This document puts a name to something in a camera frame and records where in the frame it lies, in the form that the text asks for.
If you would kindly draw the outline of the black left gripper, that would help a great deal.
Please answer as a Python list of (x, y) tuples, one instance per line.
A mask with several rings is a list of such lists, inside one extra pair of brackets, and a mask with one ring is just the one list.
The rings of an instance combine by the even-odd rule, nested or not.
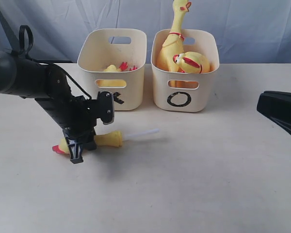
[[(59, 94), (47, 98), (35, 98), (42, 109), (67, 134), (65, 141), (68, 146), (70, 161), (73, 164), (83, 163), (83, 147), (85, 150), (96, 150), (97, 145), (91, 132), (98, 118), (98, 101), (85, 99), (84, 96)], [(86, 134), (83, 144), (79, 139)]]

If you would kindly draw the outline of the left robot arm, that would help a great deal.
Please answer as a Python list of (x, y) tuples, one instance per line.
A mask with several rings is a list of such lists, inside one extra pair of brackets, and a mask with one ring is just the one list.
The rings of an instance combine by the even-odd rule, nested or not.
[(78, 164), (83, 162), (82, 152), (96, 120), (89, 100), (72, 94), (70, 77), (56, 64), (43, 65), (0, 51), (0, 94), (35, 100), (62, 129), (70, 161)]

